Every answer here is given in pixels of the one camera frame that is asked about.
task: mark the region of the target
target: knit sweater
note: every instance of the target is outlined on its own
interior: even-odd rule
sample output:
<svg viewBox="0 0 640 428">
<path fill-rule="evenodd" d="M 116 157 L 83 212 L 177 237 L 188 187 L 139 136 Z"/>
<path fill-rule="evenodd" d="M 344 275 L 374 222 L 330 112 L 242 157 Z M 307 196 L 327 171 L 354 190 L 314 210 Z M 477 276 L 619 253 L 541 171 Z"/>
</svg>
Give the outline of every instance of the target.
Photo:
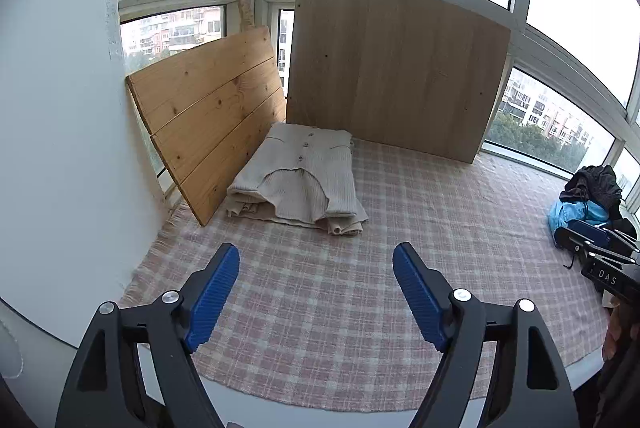
<svg viewBox="0 0 640 428">
<path fill-rule="evenodd" d="M 227 188 L 230 216 L 357 234 L 367 214 L 351 172 L 351 134 L 276 123 Z"/>
</svg>

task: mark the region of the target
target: blue gripper pad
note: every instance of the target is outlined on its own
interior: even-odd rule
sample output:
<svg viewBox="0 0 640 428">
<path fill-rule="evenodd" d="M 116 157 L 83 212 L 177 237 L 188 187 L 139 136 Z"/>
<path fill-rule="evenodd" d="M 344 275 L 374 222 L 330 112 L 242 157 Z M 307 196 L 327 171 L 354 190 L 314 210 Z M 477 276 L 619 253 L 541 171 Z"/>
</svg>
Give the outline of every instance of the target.
<svg viewBox="0 0 640 428">
<path fill-rule="evenodd" d="M 418 268 L 412 261 L 408 252 L 409 250 L 415 253 L 409 243 L 401 243 L 394 249 L 394 274 L 402 289 L 402 294 L 404 294 L 404 298 L 414 315 L 415 322 L 420 328 L 422 337 L 425 341 L 432 343 L 436 347 L 436 350 L 443 352 L 449 341 L 449 336 L 447 336 L 443 325 L 443 305 L 445 305 L 443 299 L 449 302 L 448 296 L 451 287 L 441 273 L 433 269 L 427 269 L 420 261 L 419 263 L 427 272 L 426 274 L 429 276 L 429 279 L 433 280 L 431 284 L 438 287 L 438 289 L 434 289 L 434 291 L 439 291 L 440 295 L 436 296 L 430 290 L 430 287 L 426 284 L 420 271 L 418 271 Z"/>
<path fill-rule="evenodd" d="M 236 246 L 232 244 L 226 244 L 226 246 L 228 247 L 222 255 L 222 260 L 191 307 L 190 329 L 184 338 L 191 353 L 198 350 L 201 344 L 209 341 L 209 336 L 216 326 L 231 287 L 234 286 L 238 277 L 240 253 Z"/>
</svg>

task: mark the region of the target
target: plaid blanket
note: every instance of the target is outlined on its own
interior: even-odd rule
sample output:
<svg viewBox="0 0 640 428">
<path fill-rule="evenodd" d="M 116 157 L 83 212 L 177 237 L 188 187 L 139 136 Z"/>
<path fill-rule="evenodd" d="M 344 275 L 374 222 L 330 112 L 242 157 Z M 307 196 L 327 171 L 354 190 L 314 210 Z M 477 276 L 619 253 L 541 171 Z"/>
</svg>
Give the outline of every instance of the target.
<svg viewBox="0 0 640 428">
<path fill-rule="evenodd" d="M 356 237 L 225 216 L 200 227 L 182 204 L 121 300 L 149 303 L 180 288 L 224 241 L 240 274 L 193 360 L 206 378 L 286 404 L 343 411 L 418 408 L 440 354 L 425 342 L 396 283 L 392 251 L 410 241 L 428 267 L 479 299 L 539 307 L 564 364 L 604 339 L 593 285 L 559 251 L 546 211 L 562 181 L 490 154 L 472 165 L 366 141 L 353 154 L 369 221 Z M 485 344 L 472 397 L 491 375 Z"/>
</svg>

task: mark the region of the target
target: black clothing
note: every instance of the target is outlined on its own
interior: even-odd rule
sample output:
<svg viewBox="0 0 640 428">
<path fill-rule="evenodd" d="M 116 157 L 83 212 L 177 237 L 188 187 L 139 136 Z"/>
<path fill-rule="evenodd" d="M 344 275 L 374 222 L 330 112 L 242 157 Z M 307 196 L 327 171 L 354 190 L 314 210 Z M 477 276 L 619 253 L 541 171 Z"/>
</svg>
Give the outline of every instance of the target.
<svg viewBox="0 0 640 428">
<path fill-rule="evenodd" d="M 628 218 L 623 218 L 622 220 L 613 220 L 611 223 L 606 223 L 602 226 L 603 229 L 617 229 L 618 231 L 622 231 L 622 233 L 628 234 L 632 238 L 638 238 L 636 234 L 636 228 L 629 221 Z"/>
<path fill-rule="evenodd" d="M 583 166 L 560 193 L 562 202 L 594 201 L 609 212 L 609 219 L 621 220 L 620 200 L 622 189 L 616 182 L 616 174 L 610 165 Z"/>
</svg>

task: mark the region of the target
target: light wood panel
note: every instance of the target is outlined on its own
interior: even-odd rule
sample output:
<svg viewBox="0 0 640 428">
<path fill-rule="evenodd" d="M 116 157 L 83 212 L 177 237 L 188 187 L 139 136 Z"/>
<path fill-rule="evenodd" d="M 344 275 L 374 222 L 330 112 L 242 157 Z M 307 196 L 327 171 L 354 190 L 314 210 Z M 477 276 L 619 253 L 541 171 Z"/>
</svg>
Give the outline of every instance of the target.
<svg viewBox="0 0 640 428">
<path fill-rule="evenodd" d="M 197 198 L 189 197 L 188 202 L 200 224 L 206 224 L 212 217 L 225 198 L 226 189 L 258 149 L 271 125 L 284 121 L 285 107 L 282 88 L 278 88 L 227 135 L 182 183 L 185 196 L 199 195 Z"/>
<path fill-rule="evenodd" d="M 127 84 L 164 165 L 202 225 L 271 124 L 285 116 L 264 27 L 163 59 L 128 76 Z"/>
<path fill-rule="evenodd" d="M 226 135 L 281 87 L 274 58 L 254 66 L 151 135 L 165 165 L 182 182 Z"/>
<path fill-rule="evenodd" d="M 267 27 L 185 50 L 127 76 L 150 134 L 227 81 L 273 58 Z"/>
<path fill-rule="evenodd" d="M 296 0 L 287 122 L 471 163 L 509 39 L 441 0 Z"/>
</svg>

